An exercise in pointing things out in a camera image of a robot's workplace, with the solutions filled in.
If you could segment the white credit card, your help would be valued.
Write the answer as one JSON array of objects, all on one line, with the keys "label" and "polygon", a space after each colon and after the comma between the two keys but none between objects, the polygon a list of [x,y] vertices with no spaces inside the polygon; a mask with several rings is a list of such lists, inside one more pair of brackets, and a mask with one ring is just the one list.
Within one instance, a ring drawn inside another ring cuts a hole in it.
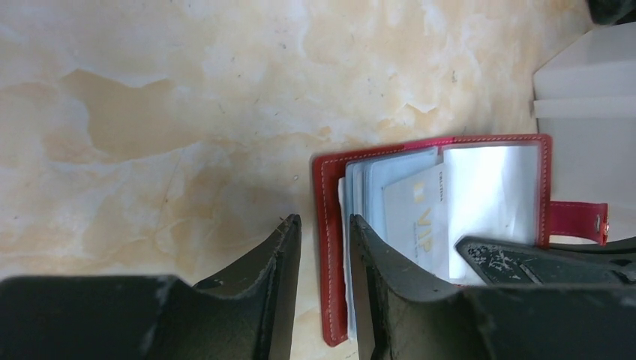
[{"label": "white credit card", "polygon": [[396,181],[383,191],[387,244],[425,271],[449,279],[445,165]]}]

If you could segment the red card holder wallet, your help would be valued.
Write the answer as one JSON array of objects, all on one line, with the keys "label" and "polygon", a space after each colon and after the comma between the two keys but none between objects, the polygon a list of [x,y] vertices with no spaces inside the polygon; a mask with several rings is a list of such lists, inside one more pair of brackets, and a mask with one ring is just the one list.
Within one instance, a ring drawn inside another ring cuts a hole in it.
[{"label": "red card holder wallet", "polygon": [[607,242],[607,204],[556,201],[550,198],[552,139],[547,134],[450,136],[321,154],[312,161],[312,176],[320,251],[322,336],[327,345],[336,347],[353,339],[350,329],[353,309],[347,303],[345,285],[345,227],[348,217],[343,213],[343,206],[338,199],[339,181],[344,178],[347,165],[419,150],[433,149],[439,152],[445,146],[483,146],[487,143],[498,146],[508,143],[538,146],[538,219],[541,226],[538,245],[548,246],[550,235],[573,236],[600,245]]}]

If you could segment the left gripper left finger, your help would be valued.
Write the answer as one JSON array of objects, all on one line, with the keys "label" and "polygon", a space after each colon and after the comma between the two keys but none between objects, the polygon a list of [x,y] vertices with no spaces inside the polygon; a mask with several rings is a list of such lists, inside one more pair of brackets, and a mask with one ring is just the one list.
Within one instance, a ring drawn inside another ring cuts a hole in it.
[{"label": "left gripper left finger", "polygon": [[1,282],[3,359],[288,359],[302,222],[194,285],[175,275]]}]

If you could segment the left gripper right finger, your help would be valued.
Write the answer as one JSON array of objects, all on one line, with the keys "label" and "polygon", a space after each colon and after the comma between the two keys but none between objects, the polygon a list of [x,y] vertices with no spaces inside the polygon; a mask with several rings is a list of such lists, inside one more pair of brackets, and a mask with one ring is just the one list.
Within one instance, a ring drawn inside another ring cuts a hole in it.
[{"label": "left gripper right finger", "polygon": [[633,359],[635,284],[458,286],[349,219],[361,359]]}]

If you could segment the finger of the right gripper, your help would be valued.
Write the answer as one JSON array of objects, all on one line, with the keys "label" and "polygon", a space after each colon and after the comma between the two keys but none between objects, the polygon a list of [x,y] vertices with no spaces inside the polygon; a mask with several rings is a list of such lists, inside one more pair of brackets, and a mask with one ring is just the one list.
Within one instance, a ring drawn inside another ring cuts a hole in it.
[{"label": "finger of the right gripper", "polygon": [[486,284],[635,284],[635,238],[549,249],[466,236],[457,252]]}]

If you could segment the white plastic card box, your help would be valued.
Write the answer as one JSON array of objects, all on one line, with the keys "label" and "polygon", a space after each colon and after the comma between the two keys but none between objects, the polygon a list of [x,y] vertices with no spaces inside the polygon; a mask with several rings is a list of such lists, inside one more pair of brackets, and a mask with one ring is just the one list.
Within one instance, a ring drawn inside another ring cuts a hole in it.
[{"label": "white plastic card box", "polygon": [[595,28],[533,77],[538,130],[553,140],[556,233],[583,243],[635,235],[635,24]]}]

